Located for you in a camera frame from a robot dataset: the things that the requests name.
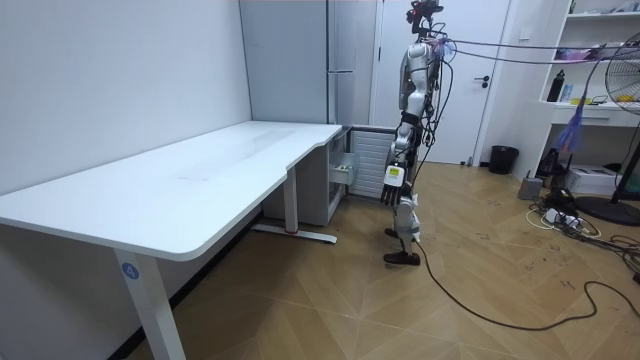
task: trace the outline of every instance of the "power strip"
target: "power strip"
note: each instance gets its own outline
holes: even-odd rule
[[[580,225],[579,218],[571,215],[566,215],[562,212],[557,211],[556,209],[547,210],[547,212],[544,214],[544,219],[549,224],[553,225],[553,224],[564,223],[567,226],[570,226],[574,229],[576,229],[578,225]]]

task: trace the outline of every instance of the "robot leg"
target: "robot leg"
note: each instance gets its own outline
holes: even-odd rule
[[[388,233],[389,230],[393,231],[395,235],[400,238],[400,244],[402,245],[402,251],[386,254],[384,261],[391,264],[398,265],[420,265],[420,256],[413,252],[412,242],[420,241],[420,221],[414,213],[415,199],[403,196],[400,199],[400,204],[394,208],[393,212],[393,229],[385,230]]]

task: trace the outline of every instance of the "desk leg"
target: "desk leg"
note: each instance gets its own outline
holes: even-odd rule
[[[120,270],[156,360],[185,360],[156,259],[115,250]]]
[[[305,239],[318,240],[335,244],[338,238],[331,235],[318,234],[309,231],[298,230],[298,199],[296,194],[296,168],[287,171],[287,179],[284,181],[284,223],[285,228],[277,226],[256,224],[252,227],[256,231],[264,231],[274,234],[289,235]]]

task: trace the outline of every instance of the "desk foot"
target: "desk foot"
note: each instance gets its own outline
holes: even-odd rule
[[[256,224],[256,225],[253,225],[251,229],[255,231],[268,232],[272,234],[287,235],[287,236],[300,237],[300,238],[305,238],[310,240],[317,240],[317,241],[322,241],[330,244],[335,244],[338,241],[337,237],[331,236],[331,235],[318,234],[314,232],[301,231],[301,230],[297,231],[296,233],[289,233],[284,228],[271,226],[271,225]]]

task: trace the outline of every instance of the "door handle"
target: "door handle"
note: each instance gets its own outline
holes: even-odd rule
[[[482,78],[474,78],[473,80],[480,80],[482,81],[482,88],[486,89],[489,87],[489,80],[491,80],[491,77],[489,75],[482,77]]]

